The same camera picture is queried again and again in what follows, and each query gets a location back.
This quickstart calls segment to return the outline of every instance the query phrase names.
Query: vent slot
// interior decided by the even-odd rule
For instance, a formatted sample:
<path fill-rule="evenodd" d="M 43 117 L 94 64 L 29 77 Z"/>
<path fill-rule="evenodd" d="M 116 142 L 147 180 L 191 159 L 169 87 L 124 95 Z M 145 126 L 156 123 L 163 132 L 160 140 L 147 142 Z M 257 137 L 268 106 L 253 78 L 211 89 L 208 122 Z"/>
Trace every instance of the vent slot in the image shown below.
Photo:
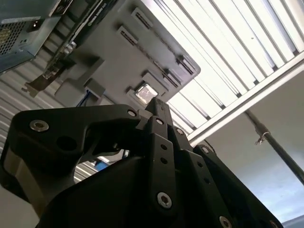
<path fill-rule="evenodd" d="M 139 9 L 136 8 L 132 12 L 132 16 L 137 20 L 138 23 L 140 23 L 146 30 L 149 30 L 153 23 L 145 16 L 145 14 Z"/>
<path fill-rule="evenodd" d="M 177 59 L 178 65 L 183 68 L 185 71 L 187 71 L 190 75 L 193 75 L 195 73 L 195 68 L 191 65 L 191 63 L 184 57 L 181 56 L 179 59 Z"/>
<path fill-rule="evenodd" d="M 17 22 L 0 25 L 0 56 L 11 51 L 25 24 L 26 22 Z"/>
<path fill-rule="evenodd" d="M 135 39 L 123 26 L 121 26 L 117 32 L 128 42 L 128 44 L 131 44 L 132 46 L 137 44 L 137 39 Z"/>

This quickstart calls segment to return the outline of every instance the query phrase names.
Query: ventilation grille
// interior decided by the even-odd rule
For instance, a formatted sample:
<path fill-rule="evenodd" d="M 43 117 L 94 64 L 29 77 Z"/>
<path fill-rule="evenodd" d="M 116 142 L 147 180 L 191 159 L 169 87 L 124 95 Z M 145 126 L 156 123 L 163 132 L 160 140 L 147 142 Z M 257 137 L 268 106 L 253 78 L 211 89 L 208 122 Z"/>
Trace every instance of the ventilation grille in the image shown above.
<path fill-rule="evenodd" d="M 25 22 L 17 22 L 0 25 L 0 56 L 10 52 L 25 24 Z"/>
<path fill-rule="evenodd" d="M 137 44 L 137 40 L 123 26 L 121 26 L 117 32 L 132 46 Z"/>

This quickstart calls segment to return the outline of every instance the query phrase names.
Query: metal rod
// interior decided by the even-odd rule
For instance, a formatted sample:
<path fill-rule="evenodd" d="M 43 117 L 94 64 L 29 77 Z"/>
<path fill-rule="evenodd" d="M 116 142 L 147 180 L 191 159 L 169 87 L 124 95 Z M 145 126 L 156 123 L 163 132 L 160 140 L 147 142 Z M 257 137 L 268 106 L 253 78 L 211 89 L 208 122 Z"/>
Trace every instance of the metal rod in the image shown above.
<path fill-rule="evenodd" d="M 251 123 L 256 129 L 256 133 L 268 141 L 272 148 L 277 152 L 277 154 L 282 158 L 285 164 L 290 168 L 294 175 L 299 179 L 299 181 L 304 185 L 304 171 L 298 166 L 298 164 L 289 156 L 289 154 L 284 150 L 284 148 L 275 140 L 271 135 L 270 131 L 263 125 L 258 118 L 252 114 L 249 110 L 245 111 L 245 115 L 249 118 Z"/>

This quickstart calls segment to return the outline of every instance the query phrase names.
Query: corrugated metal wall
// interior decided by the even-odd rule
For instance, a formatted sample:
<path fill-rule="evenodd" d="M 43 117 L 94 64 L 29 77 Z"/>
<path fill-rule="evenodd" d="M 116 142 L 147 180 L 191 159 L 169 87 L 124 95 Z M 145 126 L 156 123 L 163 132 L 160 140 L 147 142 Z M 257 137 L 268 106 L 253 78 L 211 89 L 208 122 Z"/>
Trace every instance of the corrugated metal wall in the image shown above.
<path fill-rule="evenodd" d="M 53 53 L 59 48 L 63 40 L 58 36 L 66 36 L 73 22 L 68 16 L 64 16 L 57 24 L 54 32 L 51 33 L 36 58 L 27 62 L 0 77 L 0 155 L 8 134 L 11 119 L 15 114 L 25 110 L 63 108 L 64 106 L 56 101 L 54 94 L 59 88 L 59 83 L 53 82 L 47 89 L 40 92 L 35 98 L 29 93 L 22 91 L 26 82 L 31 82 L 40 76 L 52 58 Z M 80 182 L 93 175 L 97 171 L 90 162 L 77 166 L 74 180 Z"/>
<path fill-rule="evenodd" d="M 42 74 L 50 58 L 51 55 L 41 50 L 33 61 L 0 77 L 0 151 L 3 149 L 10 121 L 15 114 L 25 110 L 63 107 L 54 99 L 54 93 L 59 87 L 56 82 L 45 92 L 39 93 L 36 98 L 21 90 L 26 82 L 31 82 Z"/>

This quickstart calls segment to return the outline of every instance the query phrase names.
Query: ceiling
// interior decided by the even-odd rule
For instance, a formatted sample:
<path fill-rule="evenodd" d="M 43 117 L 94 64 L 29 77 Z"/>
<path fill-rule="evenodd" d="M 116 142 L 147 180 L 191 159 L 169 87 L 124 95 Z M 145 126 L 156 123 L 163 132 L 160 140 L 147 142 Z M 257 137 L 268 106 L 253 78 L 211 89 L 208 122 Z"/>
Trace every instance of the ceiling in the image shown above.
<path fill-rule="evenodd" d="M 201 68 L 168 101 L 192 144 L 304 58 L 300 0 L 142 1 Z"/>
<path fill-rule="evenodd" d="M 250 108 L 302 169 L 303 85 L 304 71 Z M 267 142 L 255 145 L 258 138 L 254 126 L 241 114 L 207 140 L 218 157 L 281 222 L 302 216 L 304 186 Z"/>

